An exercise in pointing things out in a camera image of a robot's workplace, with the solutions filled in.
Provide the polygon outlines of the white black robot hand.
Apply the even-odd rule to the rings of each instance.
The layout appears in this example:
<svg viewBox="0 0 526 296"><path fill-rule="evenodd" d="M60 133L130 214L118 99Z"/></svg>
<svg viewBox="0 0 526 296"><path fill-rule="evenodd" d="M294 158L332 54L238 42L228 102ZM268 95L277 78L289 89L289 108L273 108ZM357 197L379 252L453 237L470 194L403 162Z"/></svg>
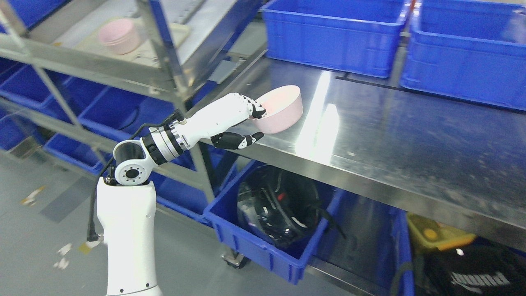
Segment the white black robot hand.
<svg viewBox="0 0 526 296"><path fill-rule="evenodd" d="M214 147L239 150L251 146L264 134L240 135L227 130L250 118L264 118L266 114L265 108L257 101L232 92L197 111L185 124L177 124L174 132L182 137L188 148L201 139L209 139Z"/></svg>

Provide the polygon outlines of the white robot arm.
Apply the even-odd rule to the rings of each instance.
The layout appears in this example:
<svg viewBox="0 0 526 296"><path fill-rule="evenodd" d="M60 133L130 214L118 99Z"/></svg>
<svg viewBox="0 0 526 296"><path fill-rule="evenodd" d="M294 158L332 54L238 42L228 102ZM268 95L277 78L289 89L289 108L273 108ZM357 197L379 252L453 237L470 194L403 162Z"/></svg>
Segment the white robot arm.
<svg viewBox="0 0 526 296"><path fill-rule="evenodd" d="M139 140L132 136L114 147L110 172L98 179L95 189L108 255L108 296L163 294L155 266L157 197L150 175L155 167L194 147L201 131L186 118L171 118L150 126Z"/></svg>

